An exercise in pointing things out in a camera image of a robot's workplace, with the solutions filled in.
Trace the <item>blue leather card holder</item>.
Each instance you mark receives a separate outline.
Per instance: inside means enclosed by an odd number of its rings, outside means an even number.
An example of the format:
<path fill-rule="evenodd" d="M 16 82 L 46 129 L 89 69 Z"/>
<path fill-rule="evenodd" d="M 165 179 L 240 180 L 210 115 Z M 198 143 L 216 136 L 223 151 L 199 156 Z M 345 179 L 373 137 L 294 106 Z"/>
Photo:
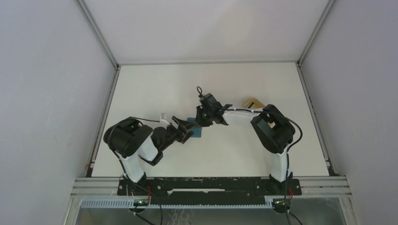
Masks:
<path fill-rule="evenodd" d="M 188 117 L 187 121 L 195 122 L 196 118 Z M 191 129 L 191 131 L 193 132 L 193 135 L 191 136 L 191 138 L 200 138 L 202 135 L 202 127 L 194 127 Z"/>

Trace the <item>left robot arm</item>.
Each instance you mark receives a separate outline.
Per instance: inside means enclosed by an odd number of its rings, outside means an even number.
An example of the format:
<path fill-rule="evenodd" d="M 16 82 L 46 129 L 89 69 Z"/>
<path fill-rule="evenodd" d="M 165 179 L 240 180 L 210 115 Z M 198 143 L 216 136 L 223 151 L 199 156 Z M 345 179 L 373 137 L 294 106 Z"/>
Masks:
<path fill-rule="evenodd" d="M 142 195 L 147 183 L 140 160 L 155 166 L 163 158 L 163 151 L 175 142 L 184 144 L 193 136 L 197 123 L 172 117 L 177 124 L 152 128 L 140 119 L 128 117 L 111 126 L 104 134 L 103 141 L 118 158 L 125 178 L 129 179 L 129 190 Z"/>

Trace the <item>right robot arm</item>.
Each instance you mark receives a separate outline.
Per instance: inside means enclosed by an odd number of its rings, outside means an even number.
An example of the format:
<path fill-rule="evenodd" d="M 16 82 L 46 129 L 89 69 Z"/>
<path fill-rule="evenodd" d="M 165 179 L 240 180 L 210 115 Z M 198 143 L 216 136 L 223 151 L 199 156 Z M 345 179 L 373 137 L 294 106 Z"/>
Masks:
<path fill-rule="evenodd" d="M 292 172 L 288 168 L 287 148 L 293 142 L 295 128 L 275 105 L 263 108 L 235 108 L 231 104 L 221 105 L 215 97 L 199 94 L 200 106 L 197 106 L 196 123 L 209 127 L 213 123 L 239 126 L 251 126 L 263 147 L 271 155 L 270 177 L 272 191 L 284 195 L 290 189 L 287 180 Z"/>

